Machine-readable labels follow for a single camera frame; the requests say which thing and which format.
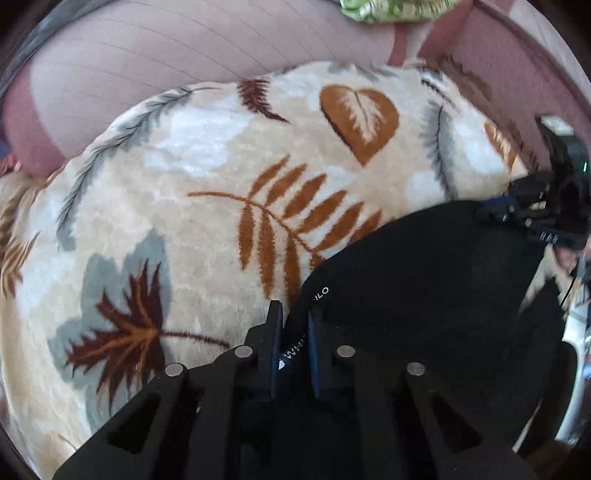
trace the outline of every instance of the beige fleece blanket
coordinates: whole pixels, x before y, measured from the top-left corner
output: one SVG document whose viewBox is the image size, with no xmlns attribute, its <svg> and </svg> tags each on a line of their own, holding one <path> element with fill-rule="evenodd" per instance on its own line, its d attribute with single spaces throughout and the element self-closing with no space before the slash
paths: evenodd
<svg viewBox="0 0 591 480">
<path fill-rule="evenodd" d="M 63 171 L 3 190 L 1 378 L 36 470 L 167 363 L 241 344 L 324 258 L 523 173 L 427 69 L 312 63 L 133 107 Z"/>
</svg>

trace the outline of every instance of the silver pin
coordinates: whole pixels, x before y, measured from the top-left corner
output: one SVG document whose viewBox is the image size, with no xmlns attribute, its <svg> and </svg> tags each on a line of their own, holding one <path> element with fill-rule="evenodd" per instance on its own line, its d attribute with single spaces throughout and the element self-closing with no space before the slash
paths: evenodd
<svg viewBox="0 0 591 480">
<path fill-rule="evenodd" d="M 407 372 L 414 377 L 420 377 L 425 374 L 425 366 L 419 362 L 411 362 L 407 365 Z"/>
<path fill-rule="evenodd" d="M 234 350 L 234 355 L 238 358 L 248 358 L 252 355 L 252 348 L 248 345 L 237 346 Z"/>
<path fill-rule="evenodd" d="M 167 374 L 169 377 L 177 377 L 181 373 L 183 373 L 183 365 L 182 364 L 169 364 L 166 366 L 164 373 Z"/>
<path fill-rule="evenodd" d="M 341 345 L 336 349 L 336 354 L 341 358 L 351 358 L 355 354 L 355 349 L 349 345 Z"/>
</svg>

